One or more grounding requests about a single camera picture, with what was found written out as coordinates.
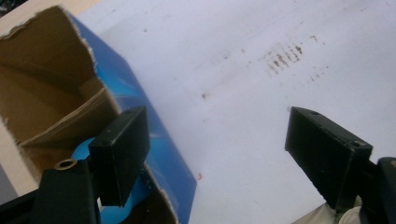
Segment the gray floor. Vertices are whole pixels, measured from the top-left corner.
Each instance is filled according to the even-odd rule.
[[[11,201],[17,197],[17,192],[12,188],[11,182],[0,164],[0,204]]]

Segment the blue printed surface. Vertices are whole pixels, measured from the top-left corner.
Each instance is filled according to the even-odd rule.
[[[92,48],[97,75],[109,89],[120,109],[123,111],[137,105],[147,107],[151,148],[146,165],[158,187],[166,192],[178,222],[188,223],[196,188],[195,178],[163,127],[128,63],[78,20],[72,19],[81,36]]]

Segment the white surface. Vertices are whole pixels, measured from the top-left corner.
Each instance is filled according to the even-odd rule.
[[[395,8],[117,0],[79,17],[130,63],[202,174],[190,223],[291,223],[323,203],[283,149],[291,105],[374,145],[373,161],[396,156]]]

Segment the cardboard box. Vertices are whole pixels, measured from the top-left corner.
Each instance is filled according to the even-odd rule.
[[[59,7],[0,39],[0,115],[37,180],[137,105],[148,108],[145,167],[157,190],[128,223],[188,223],[195,178],[120,55]]]

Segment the brown cardboard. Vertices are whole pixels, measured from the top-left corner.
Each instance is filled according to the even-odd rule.
[[[0,40],[0,115],[38,179],[118,114],[63,13],[47,10]]]

